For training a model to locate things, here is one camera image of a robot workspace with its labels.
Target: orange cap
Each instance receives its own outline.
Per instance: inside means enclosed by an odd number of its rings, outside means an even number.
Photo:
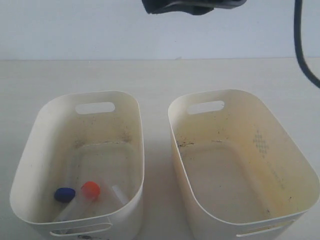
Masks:
[[[96,199],[100,195],[100,187],[94,181],[87,181],[83,184],[81,191],[88,199]]]

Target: white plastic basket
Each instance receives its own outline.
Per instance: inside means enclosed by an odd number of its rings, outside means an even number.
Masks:
[[[52,222],[65,207],[54,200],[56,189],[79,190],[86,181],[101,179],[121,189],[129,202],[117,206],[100,195],[81,219]],[[48,240],[131,240],[142,223],[143,182],[137,101],[118,91],[71,94],[39,112],[15,174],[10,204]],[[61,229],[68,231],[61,234]]]
[[[173,162],[197,240],[272,240],[319,198],[319,179],[267,107],[240,90],[169,107]]]

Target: handle cutout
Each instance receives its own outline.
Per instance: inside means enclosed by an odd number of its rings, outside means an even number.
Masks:
[[[75,236],[75,235],[89,235],[107,231],[112,227],[111,223],[99,223],[88,226],[77,226],[73,228],[57,229],[50,232],[55,237]]]
[[[112,102],[95,102],[79,104],[75,106],[75,111],[78,114],[100,114],[100,113],[110,113],[116,109],[116,106]]]
[[[187,112],[190,115],[203,114],[203,113],[220,111],[224,109],[224,107],[225,107],[224,101],[209,101],[209,102],[203,102],[203,103],[191,105],[188,107]]]
[[[274,230],[278,230],[278,229],[282,229],[288,225],[291,225],[295,220],[290,220],[290,221],[285,221],[285,222],[281,222],[275,225],[270,225],[270,226],[264,226],[264,227],[259,227],[259,228],[254,228],[251,229],[249,231],[246,231],[244,233],[241,234],[237,234],[236,236],[238,238],[241,237],[247,237],[247,236],[252,236],[252,235],[258,235],[258,234],[263,234],[269,231],[274,231]]]

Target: black cable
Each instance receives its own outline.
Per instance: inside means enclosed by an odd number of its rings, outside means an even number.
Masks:
[[[304,52],[302,49],[302,41],[301,41],[301,15],[302,15],[302,5],[303,0],[295,0],[294,4],[294,24],[293,24],[293,32],[294,32],[294,48],[295,55],[298,61],[298,64],[304,73],[304,75],[318,88],[320,88],[320,79],[317,78],[313,72],[308,67]]]

